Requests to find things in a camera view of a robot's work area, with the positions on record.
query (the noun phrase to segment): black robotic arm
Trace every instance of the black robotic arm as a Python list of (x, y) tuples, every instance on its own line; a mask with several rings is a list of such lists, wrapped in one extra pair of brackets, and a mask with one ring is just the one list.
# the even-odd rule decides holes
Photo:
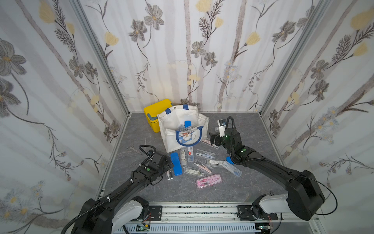
[[(229, 119), (232, 120), (231, 128), (227, 127)], [(256, 150), (243, 145), (232, 117), (228, 117), (227, 120), (219, 120), (218, 124), (220, 133), (209, 133), (211, 144), (225, 147), (235, 164), (255, 169), (280, 184), (288, 191), (288, 196), (284, 201), (287, 202), (290, 211), (303, 220), (310, 220), (325, 202), (325, 197), (314, 175), (307, 170), (299, 172), (279, 165), (262, 156)], [(153, 150), (145, 152), (143, 147), (150, 147)], [(129, 202), (140, 190), (148, 185), (154, 185), (152, 182), (159, 177), (162, 179), (162, 175), (174, 167), (170, 157), (162, 152), (157, 152), (153, 146), (141, 145), (139, 148), (148, 155), (148, 158), (135, 171), (131, 172), (131, 177), (112, 193), (98, 201), (93, 199), (86, 201), (80, 214), (63, 228), (61, 234), (64, 234), (74, 223), (72, 234), (112, 233), (113, 218), (124, 204)], [(261, 202), (266, 200), (265, 196), (262, 195), (253, 202), (248, 220), (264, 218), (269, 213), (279, 212), (264, 208), (265, 206)], [(138, 201), (137, 204), (141, 204), (143, 208), (149, 205), (139, 197), (133, 198), (133, 200)], [(267, 204), (271, 204), (268, 206), (270, 209), (273, 208), (273, 203), (267, 202)], [(145, 219), (146, 216), (147, 212), (143, 211), (139, 213), (139, 216), (132, 218)]]

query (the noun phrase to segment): scissors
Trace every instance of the scissors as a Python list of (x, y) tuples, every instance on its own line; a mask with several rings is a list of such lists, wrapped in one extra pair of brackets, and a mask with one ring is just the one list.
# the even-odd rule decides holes
[(141, 152), (134, 149), (134, 144), (131, 144), (130, 146), (127, 147), (127, 150), (131, 150), (131, 149), (134, 150), (136, 153), (141, 154)]

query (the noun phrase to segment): floral wallpaper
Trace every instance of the floral wallpaper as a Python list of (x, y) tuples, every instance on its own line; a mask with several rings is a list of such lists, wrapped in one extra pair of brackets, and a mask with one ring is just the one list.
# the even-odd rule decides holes
[(67, 1), (2, 1), (0, 35), (1, 230), (59, 233), (98, 192), (125, 115)]
[[(332, 1), (263, 113), (287, 166), (308, 168), (337, 196), (337, 211), (320, 217), (330, 234), (372, 233), (373, 64), (373, 3)], [(328, 213), (335, 201), (324, 192)]]
[(259, 111), (316, 0), (81, 0), (131, 111)]

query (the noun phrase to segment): pink pencil case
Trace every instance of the pink pencil case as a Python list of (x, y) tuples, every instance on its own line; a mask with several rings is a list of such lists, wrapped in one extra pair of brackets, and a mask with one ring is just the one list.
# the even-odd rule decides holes
[(204, 188), (204, 187), (215, 185), (221, 182), (222, 182), (221, 176), (219, 174), (215, 174), (215, 175), (211, 175), (211, 176), (196, 180), (196, 186), (197, 188)]

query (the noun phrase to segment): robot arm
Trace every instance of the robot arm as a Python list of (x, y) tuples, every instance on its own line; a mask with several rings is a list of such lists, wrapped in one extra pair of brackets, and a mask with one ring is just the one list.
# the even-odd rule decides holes
[[(227, 128), (227, 122), (230, 119), (232, 127)], [(234, 164), (255, 169), (288, 191), (288, 195), (260, 196), (252, 204), (253, 216), (261, 218), (269, 213), (291, 211), (300, 219), (310, 220), (325, 202), (325, 197), (314, 175), (307, 170), (299, 172), (279, 165), (256, 150), (243, 145), (231, 116), (227, 120), (219, 120), (218, 126), (220, 133), (209, 133), (211, 144), (222, 145), (227, 149)]]
[[(227, 128), (229, 119), (232, 120), (231, 128)], [(288, 191), (288, 194), (283, 195), (261, 195), (242, 216), (247, 218), (246, 220), (256, 220), (267, 217), (270, 213), (293, 212), (303, 220), (310, 220), (325, 202), (314, 175), (307, 170), (299, 172), (279, 165), (243, 145), (233, 118), (229, 117), (227, 121), (218, 121), (220, 133), (209, 133), (211, 144), (223, 145), (235, 164), (261, 172)], [(153, 150), (146, 153), (142, 147), (150, 147)], [(163, 173), (174, 165), (168, 155), (156, 152), (153, 146), (141, 145), (139, 148), (149, 156), (131, 172), (130, 179), (98, 201), (86, 201), (80, 214), (63, 228), (61, 234), (74, 223), (72, 234), (111, 234), (134, 218), (144, 220), (147, 217), (149, 203), (140, 197), (130, 200), (131, 197), (148, 185), (154, 185), (152, 182), (158, 177), (162, 178)]]

